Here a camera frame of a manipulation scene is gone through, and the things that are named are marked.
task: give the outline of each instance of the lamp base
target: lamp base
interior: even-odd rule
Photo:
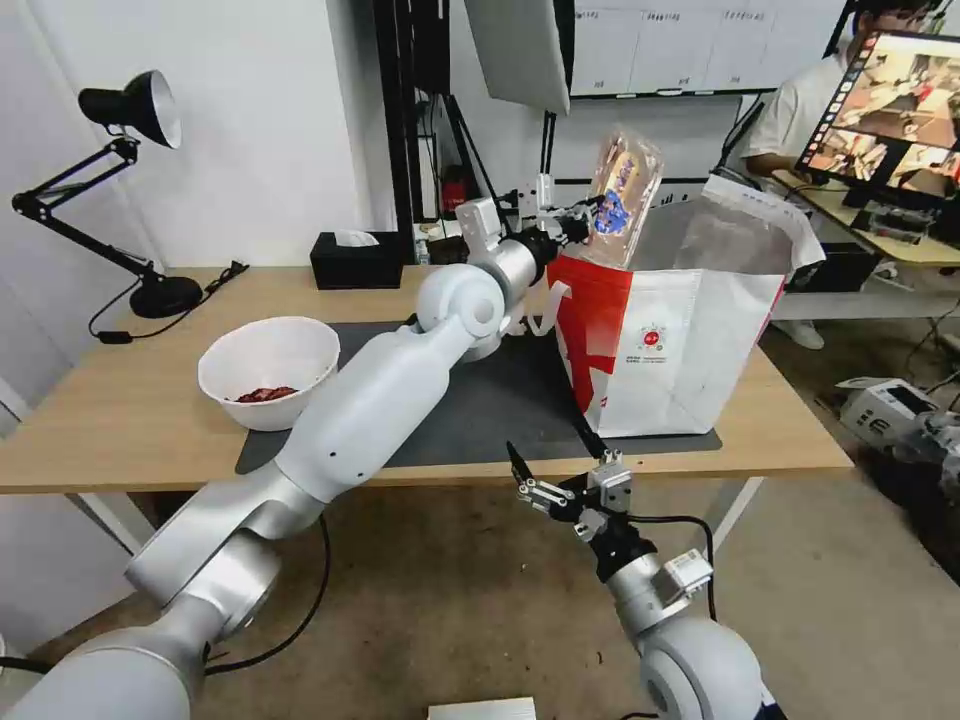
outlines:
[[[190,278],[145,279],[130,296],[130,309],[139,317],[165,318],[192,310],[202,299],[203,290]]]

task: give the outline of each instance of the white shirt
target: white shirt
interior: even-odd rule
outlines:
[[[846,48],[787,80],[753,126],[742,157],[803,154],[847,70]]]

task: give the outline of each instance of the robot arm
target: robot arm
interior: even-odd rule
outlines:
[[[681,616],[713,575],[698,550],[661,564],[657,547],[629,521],[631,474],[608,451],[595,469],[559,485],[537,480],[507,444],[524,502],[560,522],[597,558],[597,578],[613,596],[620,624],[640,655],[640,677],[660,717],[754,720],[762,709],[760,664],[733,630]]]
[[[471,264],[430,275],[418,296],[416,325],[373,338],[320,387],[274,460],[206,485],[131,561],[127,577],[164,609],[160,619],[81,646],[7,720],[188,718],[207,649],[246,627],[273,587],[279,560],[266,541],[308,527],[334,498],[375,475],[443,397],[453,365],[496,350],[558,246],[586,237],[594,202],[556,210],[548,207],[543,177],[538,189],[534,224],[505,239],[492,200],[458,208]],[[656,548],[623,518],[606,516],[625,510],[610,488],[629,492],[629,480],[629,473],[604,470],[594,478],[606,488],[603,502],[591,506],[582,502],[586,486],[578,495],[579,488],[547,486],[532,476],[521,494],[551,515],[556,510],[558,519],[575,521],[590,541],[666,717],[752,720],[746,708],[759,669],[752,673],[749,647],[718,625],[674,620],[692,588],[668,602],[656,588]],[[621,562],[626,557],[630,561]],[[727,666],[733,670],[726,676],[715,672]],[[724,681],[738,684],[746,700],[733,702],[729,689],[716,690]]]
[[[492,200],[458,215],[468,236],[499,238]],[[128,579],[163,616],[78,648],[8,720],[188,718],[206,649],[249,624],[273,587],[279,560],[266,541],[308,527],[375,475],[443,397],[451,368],[496,349],[556,257],[555,238],[532,227],[501,249],[492,239],[483,252],[474,245],[475,264],[432,273],[417,323],[373,338],[326,381],[276,458],[207,484],[131,561]]]

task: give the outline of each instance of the black desk lamp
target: black desk lamp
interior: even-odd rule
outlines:
[[[158,70],[150,70],[137,75],[123,90],[87,88],[80,91],[77,99],[81,112],[103,125],[116,139],[42,185],[15,195],[13,209],[139,277],[140,286],[130,296],[130,307],[140,317],[171,317],[195,308],[203,298],[203,291],[195,281],[161,275],[153,269],[151,261],[138,262],[135,256],[106,245],[53,216],[54,209],[60,205],[137,162],[140,141],[127,135],[126,128],[135,128],[159,145],[180,147],[180,117],[170,86]],[[122,162],[90,180],[60,184],[108,155],[116,155]]]

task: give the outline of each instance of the computer monitor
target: computer monitor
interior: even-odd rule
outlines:
[[[960,185],[960,38],[878,32],[847,69],[797,169],[866,199],[936,208]]]

